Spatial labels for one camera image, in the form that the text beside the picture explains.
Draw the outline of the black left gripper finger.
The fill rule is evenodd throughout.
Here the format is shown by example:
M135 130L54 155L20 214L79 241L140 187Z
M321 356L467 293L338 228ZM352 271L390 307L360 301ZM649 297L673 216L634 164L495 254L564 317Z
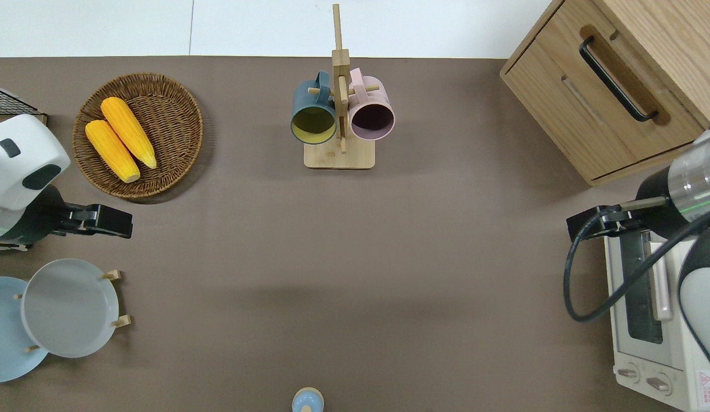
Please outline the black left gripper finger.
M98 220L97 231L109 236L116 236L129 239L133 234L132 220Z
M132 227L132 214L99 204L97 208L98 227Z

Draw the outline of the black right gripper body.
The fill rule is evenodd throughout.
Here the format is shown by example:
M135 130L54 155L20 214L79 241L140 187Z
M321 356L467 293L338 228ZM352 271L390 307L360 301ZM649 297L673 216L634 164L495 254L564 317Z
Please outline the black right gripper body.
M647 208L639 203L601 204L600 236L619 237L624 233L642 232L648 227L639 217L641 211Z

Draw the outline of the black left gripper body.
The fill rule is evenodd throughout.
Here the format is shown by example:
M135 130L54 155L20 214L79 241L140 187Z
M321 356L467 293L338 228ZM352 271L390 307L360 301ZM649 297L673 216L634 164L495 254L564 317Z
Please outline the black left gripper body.
M92 236L101 234L97 227L97 218L101 204L63 203L49 207L52 235L69 234Z

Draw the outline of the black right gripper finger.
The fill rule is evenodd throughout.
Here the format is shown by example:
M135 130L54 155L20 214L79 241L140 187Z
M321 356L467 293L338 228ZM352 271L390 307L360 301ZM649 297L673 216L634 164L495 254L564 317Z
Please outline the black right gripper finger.
M581 240L604 236L606 229L604 227L604 218L598 218L595 221L591 221L591 225L588 225L589 221L587 221L578 231L568 231L571 242L577 240L580 233L583 234Z
M595 214L602 211L603 207L593 207L585 209L584 211L570 216L566 219L566 226L568 231L578 231L587 221L589 221Z

